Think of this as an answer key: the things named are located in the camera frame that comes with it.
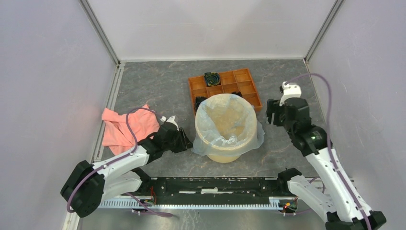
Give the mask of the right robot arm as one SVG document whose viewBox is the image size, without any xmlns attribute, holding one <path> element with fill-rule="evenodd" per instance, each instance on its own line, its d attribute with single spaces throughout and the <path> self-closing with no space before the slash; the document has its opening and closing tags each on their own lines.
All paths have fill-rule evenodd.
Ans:
<svg viewBox="0 0 406 230">
<path fill-rule="evenodd" d="M 266 117 L 283 127 L 293 145 L 313 166 L 327 187 L 328 195 L 314 188 L 296 168 L 278 174 L 277 191 L 301 198 L 325 224 L 327 230 L 378 230 L 386 222 L 381 211 L 374 211 L 363 200 L 337 159 L 327 132 L 312 124 L 305 99 L 285 102 L 269 99 Z"/>
</svg>

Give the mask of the orange wooden divided tray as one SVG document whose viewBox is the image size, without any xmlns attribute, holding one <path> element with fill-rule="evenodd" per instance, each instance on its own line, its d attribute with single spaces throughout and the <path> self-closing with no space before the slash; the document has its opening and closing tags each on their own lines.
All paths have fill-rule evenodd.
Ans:
<svg viewBox="0 0 406 230">
<path fill-rule="evenodd" d="M 194 114 L 196 114 L 194 110 L 195 97 L 204 96 L 209 98 L 217 94 L 236 91 L 242 93 L 243 98 L 254 107 L 254 110 L 257 113 L 262 110 L 263 105 L 258 90 L 248 68 L 218 73 L 220 74 L 221 84 L 212 87 L 206 86 L 203 78 L 204 74 L 188 78 L 191 104 Z"/>
</svg>

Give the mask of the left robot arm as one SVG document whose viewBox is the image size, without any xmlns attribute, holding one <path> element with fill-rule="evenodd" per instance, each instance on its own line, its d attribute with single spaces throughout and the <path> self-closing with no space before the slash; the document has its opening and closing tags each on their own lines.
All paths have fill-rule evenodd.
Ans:
<svg viewBox="0 0 406 230">
<path fill-rule="evenodd" d="M 164 122 L 158 131 L 119 155 L 93 164 L 86 160 L 79 162 L 60 191 L 67 202 L 67 211 L 83 218 L 115 196 L 129 192 L 147 194 L 150 181 L 134 170 L 161 158 L 166 151 L 179 153 L 190 148 L 192 142 L 183 128 Z"/>
</svg>

